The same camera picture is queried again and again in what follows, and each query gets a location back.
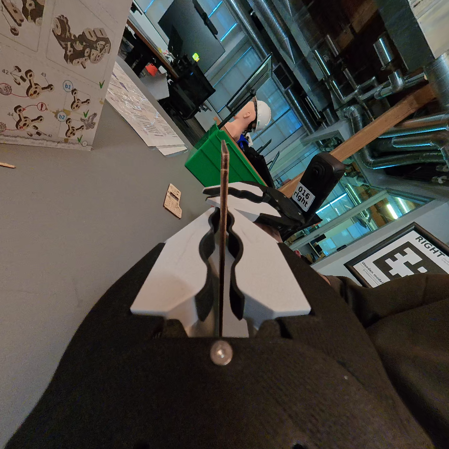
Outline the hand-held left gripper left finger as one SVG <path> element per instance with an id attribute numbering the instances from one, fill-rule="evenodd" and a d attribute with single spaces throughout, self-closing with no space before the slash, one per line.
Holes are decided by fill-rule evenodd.
<path id="1" fill-rule="evenodd" d="M 205 321 L 213 303 L 212 268 L 219 208 L 210 208 L 162 245 L 130 310 L 136 315 Z"/>

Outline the wooden puzzle sheet with window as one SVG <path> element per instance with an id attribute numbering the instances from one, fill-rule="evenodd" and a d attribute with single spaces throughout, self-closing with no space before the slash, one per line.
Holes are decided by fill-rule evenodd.
<path id="1" fill-rule="evenodd" d="M 223 311 L 225 289 L 225 252 L 228 215 L 229 151 L 225 140 L 221 141 L 220 228 L 219 228 L 219 318 L 218 335 L 223 336 Z"/>

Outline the grey desk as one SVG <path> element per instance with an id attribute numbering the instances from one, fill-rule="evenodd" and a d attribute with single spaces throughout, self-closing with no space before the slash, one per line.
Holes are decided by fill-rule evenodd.
<path id="1" fill-rule="evenodd" d="M 105 102 L 92 150 L 1 144 L 1 413 L 4 448 L 98 299 L 207 209 L 189 153 L 149 148 Z M 179 220 L 163 207 L 172 183 Z"/>

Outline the small wooden puzzle strip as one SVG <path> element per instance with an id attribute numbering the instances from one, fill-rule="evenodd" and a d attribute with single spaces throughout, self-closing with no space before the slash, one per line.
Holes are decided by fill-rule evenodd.
<path id="1" fill-rule="evenodd" d="M 169 184 L 166 192 L 166 196 L 163 202 L 163 207 L 169 211 L 177 219 L 182 218 L 182 209 L 180 206 L 181 191 L 176 188 L 172 183 Z"/>

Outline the black screen with green sticker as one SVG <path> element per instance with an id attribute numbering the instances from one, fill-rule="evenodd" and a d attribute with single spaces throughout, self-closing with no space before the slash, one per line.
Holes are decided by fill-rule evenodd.
<path id="1" fill-rule="evenodd" d="M 212 24 L 198 1 L 175 0 L 158 21 L 169 38 L 168 50 L 176 61 L 187 57 L 206 73 L 225 53 Z"/>

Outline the green plastic bin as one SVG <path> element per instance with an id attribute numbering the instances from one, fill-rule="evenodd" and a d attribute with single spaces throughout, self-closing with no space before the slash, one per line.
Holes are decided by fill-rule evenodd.
<path id="1" fill-rule="evenodd" d="M 217 124 L 213 124 L 195 144 L 185 163 L 185 167 L 198 181 L 204 187 L 220 184 L 222 141 L 225 141 L 229 151 L 229 182 L 249 181 L 266 185 L 235 141 Z"/>

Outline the mannequin head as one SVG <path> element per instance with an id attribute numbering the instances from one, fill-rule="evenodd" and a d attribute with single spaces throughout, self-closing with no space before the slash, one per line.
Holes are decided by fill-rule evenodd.
<path id="1" fill-rule="evenodd" d="M 238 142 L 241 135 L 248 129 L 251 131 L 257 117 L 256 104 L 257 100 L 252 98 L 244 107 L 233 117 L 232 121 L 228 121 L 224 128 L 228 135 Z"/>

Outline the plastic-wrapped paper sheets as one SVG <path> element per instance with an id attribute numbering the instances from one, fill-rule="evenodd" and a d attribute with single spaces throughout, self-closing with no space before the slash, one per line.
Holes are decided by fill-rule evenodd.
<path id="1" fill-rule="evenodd" d="M 149 148 L 157 149 L 164 156 L 187 150 L 177 132 L 117 62 L 112 70 L 105 99 Z"/>

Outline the framed black-white marker sign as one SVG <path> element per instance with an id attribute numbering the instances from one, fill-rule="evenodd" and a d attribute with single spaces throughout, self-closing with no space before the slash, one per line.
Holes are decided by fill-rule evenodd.
<path id="1" fill-rule="evenodd" d="M 344 264 L 365 287 L 414 274 L 448 274 L 449 247 L 416 222 Z"/>

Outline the black office chair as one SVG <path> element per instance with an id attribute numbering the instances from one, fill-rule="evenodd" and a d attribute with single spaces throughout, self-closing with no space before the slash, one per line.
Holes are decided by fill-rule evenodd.
<path id="1" fill-rule="evenodd" d="M 204 102 L 215 92 L 197 62 L 183 55 L 176 59 L 173 69 L 178 77 L 170 80 L 168 84 L 169 96 L 160 100 L 160 104 L 171 116 L 177 116 L 181 120 L 189 120 L 194 117 Z"/>

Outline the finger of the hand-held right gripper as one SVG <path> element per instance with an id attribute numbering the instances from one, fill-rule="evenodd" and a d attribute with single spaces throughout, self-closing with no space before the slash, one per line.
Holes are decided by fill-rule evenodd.
<path id="1" fill-rule="evenodd" d="M 241 199 L 234 196 L 227 197 L 228 212 L 235 221 L 244 217 L 246 221 L 255 222 L 262 215 L 269 219 L 281 218 L 280 213 L 267 203 L 255 203 L 249 199 Z"/>
<path id="2" fill-rule="evenodd" d="M 267 191 L 267 186 L 254 182 L 233 182 L 228 184 L 228 195 L 241 199 L 263 199 Z M 205 187 L 203 194 L 209 197 L 220 196 L 221 186 L 215 185 Z"/>

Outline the white hard hat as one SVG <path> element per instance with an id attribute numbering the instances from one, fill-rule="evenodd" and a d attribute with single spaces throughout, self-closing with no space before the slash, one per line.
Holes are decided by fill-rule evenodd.
<path id="1" fill-rule="evenodd" d="M 271 121 L 271 108 L 264 101 L 257 100 L 256 97 L 252 98 L 252 102 L 255 107 L 255 119 L 251 122 L 248 130 L 250 132 L 259 132 Z"/>

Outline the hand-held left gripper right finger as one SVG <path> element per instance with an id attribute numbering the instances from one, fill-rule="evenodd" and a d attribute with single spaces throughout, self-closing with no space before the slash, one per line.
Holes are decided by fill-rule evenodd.
<path id="1" fill-rule="evenodd" d="M 263 323 L 308 315 L 311 306 L 280 246 L 237 210 L 228 211 L 229 300 L 239 320 Z"/>

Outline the folded paper instruction booklet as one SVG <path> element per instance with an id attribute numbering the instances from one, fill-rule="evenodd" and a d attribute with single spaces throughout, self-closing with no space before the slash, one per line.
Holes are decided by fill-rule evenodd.
<path id="1" fill-rule="evenodd" d="M 0 141 L 91 150 L 131 0 L 0 2 Z"/>

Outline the person's brown clothing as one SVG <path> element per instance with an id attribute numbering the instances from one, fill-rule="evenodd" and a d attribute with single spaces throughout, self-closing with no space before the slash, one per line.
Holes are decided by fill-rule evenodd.
<path id="1" fill-rule="evenodd" d="M 415 274 L 374 288 L 321 277 L 365 328 L 391 383 L 435 447 L 448 448 L 448 274 Z"/>

